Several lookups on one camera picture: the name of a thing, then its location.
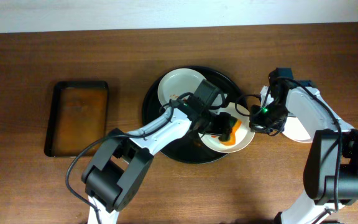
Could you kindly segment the white plate with sauce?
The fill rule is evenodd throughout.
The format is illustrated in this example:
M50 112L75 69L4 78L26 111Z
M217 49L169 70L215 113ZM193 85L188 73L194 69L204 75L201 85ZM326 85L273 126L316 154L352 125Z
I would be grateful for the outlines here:
M260 91L261 103L263 103L266 98L267 90L268 86L265 85ZM273 98L268 95L265 105L267 106L272 102ZM287 138L300 143L312 143L313 141L304 126L301 124L300 120L291 113L288 114L282 134Z

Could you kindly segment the orange green scrub sponge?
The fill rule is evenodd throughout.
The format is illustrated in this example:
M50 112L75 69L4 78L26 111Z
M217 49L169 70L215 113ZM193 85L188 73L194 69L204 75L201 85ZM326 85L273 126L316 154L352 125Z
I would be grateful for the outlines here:
M225 146L233 146L236 143L236 132L240 128L241 124L242 124L241 120L238 120L236 118L230 119L229 121L224 123L221 134L212 134L211 137L213 139L218 140L218 137L220 135L225 134L225 133L231 133L231 137L232 137L231 143L221 143L221 142L220 143Z

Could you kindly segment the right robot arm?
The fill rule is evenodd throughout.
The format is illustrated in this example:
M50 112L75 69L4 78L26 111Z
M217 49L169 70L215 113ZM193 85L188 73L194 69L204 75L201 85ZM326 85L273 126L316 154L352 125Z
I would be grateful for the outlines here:
M292 114L312 139L304 191L274 222L322 223L358 200L358 130L328 106L312 81L295 80L290 68L276 68L268 80L261 104L251 107L251 131L274 136Z

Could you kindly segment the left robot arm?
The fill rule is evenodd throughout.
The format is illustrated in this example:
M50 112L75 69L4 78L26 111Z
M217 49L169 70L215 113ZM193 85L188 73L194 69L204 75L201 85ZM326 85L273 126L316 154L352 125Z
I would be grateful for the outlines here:
M81 180L89 206L88 223L116 223L119 212L134 198L154 156L189 132L233 141L240 122L213 103L222 91L203 80L194 92L170 100L166 110L149 124L124 133L111 131L98 141L98 150Z

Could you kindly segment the cream plate with sauce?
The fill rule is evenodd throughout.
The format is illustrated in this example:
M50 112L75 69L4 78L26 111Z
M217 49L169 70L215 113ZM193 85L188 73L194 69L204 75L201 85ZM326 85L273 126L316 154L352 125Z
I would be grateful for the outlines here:
M218 140L217 136L213 136L210 134L201 134L199 133L199 137L201 138L201 141L204 145L206 145L208 148L212 149L216 152L221 153L232 153L237 152L245 148L250 144L252 139L254 138L255 133L250 130L249 127L249 111L241 106L240 104L237 104L237 109L243 113L246 114L246 116L241 115L238 113L235 109L235 103L231 102L228 104L226 108L220 108L217 110L217 114L220 112L229 113L231 116L237 118L239 121L241 121L241 125L239 126L238 130L234 133L236 141L233 145L227 146L221 143Z

